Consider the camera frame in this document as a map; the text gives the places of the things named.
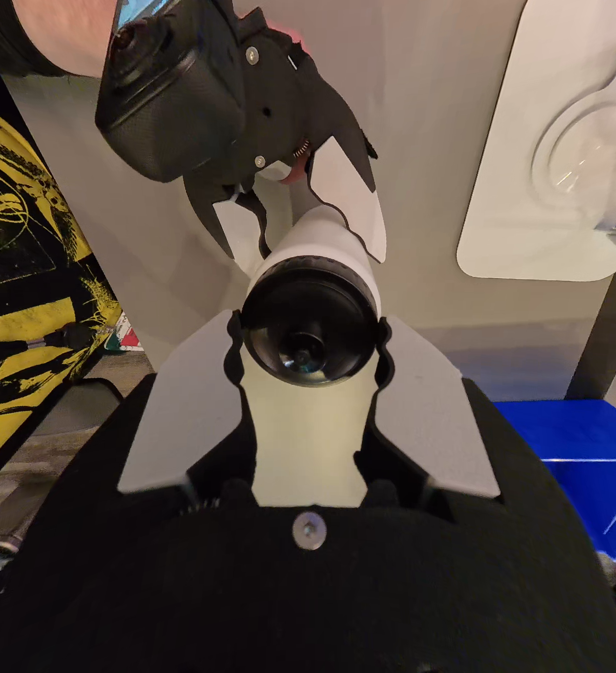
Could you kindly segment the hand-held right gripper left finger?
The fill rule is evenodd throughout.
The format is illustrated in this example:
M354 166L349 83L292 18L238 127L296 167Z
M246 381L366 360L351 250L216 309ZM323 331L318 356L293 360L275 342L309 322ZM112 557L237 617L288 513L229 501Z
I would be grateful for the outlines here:
M182 490L219 499L230 482L251 488L257 439L241 358L238 310L225 310L162 364L118 482L124 494Z

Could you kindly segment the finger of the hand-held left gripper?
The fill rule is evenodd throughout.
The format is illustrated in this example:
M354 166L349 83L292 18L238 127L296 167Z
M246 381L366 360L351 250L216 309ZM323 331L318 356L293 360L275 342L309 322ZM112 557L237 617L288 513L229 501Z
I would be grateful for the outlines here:
M384 263L388 239L377 191L367 186L335 137L313 152L307 182L321 203L341 214L367 254Z
M270 255L266 240L266 209L254 190L237 192L213 205L236 265L253 276Z

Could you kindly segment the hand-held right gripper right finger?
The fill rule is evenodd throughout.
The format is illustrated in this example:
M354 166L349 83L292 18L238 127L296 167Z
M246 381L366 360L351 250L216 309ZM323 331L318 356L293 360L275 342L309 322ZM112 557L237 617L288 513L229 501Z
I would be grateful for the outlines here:
M437 489L499 497L461 372L395 316L379 322L377 353L377 388L354 454L365 484L392 484L400 505L421 505Z

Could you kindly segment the white bottle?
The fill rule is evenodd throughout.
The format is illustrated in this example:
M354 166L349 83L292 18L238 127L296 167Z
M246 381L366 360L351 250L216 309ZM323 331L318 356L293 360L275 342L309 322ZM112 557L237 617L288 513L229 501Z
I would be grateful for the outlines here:
M254 271L246 295L249 295L270 269L287 260L325 258L339 267L350 269L362 281L371 306L378 318L383 315L370 256L361 241L351 233L341 214L327 205L317 206L304 214L280 240L270 255Z

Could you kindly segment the black bottle lid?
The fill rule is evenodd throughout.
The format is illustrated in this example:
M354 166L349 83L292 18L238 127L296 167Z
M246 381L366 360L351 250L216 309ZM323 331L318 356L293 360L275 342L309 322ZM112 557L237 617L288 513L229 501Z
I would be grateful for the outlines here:
M276 379L314 388L359 373L376 348L370 287L326 257L287 258L254 282L241 310L245 346Z

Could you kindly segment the blue plastic bin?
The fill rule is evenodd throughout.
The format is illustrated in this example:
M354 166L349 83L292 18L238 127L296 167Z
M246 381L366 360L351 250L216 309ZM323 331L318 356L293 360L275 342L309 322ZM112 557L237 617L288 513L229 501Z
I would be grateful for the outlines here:
M616 562L616 408L604 400L495 402Z

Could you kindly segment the person's left forearm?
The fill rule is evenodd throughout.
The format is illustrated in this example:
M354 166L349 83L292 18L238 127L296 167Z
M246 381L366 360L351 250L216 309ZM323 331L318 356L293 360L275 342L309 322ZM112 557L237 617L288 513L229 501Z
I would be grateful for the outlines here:
M0 75L102 76L116 1L0 1Z

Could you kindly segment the person's left hand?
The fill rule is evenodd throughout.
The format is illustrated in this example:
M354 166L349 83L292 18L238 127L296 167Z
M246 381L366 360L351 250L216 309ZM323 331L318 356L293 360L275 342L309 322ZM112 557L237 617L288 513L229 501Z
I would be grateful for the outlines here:
M284 24L278 23L277 21L271 21L269 19L267 19L266 21L270 29L288 35L294 43L300 44L306 50L306 44L303 35L299 30L289 28Z

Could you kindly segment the black yellow printed shirt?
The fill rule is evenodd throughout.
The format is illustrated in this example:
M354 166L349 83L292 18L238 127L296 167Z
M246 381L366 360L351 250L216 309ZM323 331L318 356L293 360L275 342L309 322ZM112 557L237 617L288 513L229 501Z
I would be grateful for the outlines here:
M0 470L97 362L120 314L0 77Z

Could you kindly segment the clear round stand foot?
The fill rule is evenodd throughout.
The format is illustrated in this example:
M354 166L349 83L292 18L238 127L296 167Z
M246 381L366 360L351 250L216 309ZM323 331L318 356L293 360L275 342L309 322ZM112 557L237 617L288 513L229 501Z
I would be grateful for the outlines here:
M548 124L530 180L545 206L573 209L590 229L616 236L616 70Z

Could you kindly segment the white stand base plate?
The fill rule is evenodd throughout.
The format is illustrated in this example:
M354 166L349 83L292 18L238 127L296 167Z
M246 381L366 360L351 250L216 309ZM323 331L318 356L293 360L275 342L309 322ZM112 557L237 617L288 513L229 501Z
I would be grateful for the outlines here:
M537 142L616 70L616 1L527 1L508 56L457 247L476 278L592 282L616 273L616 236L531 186Z

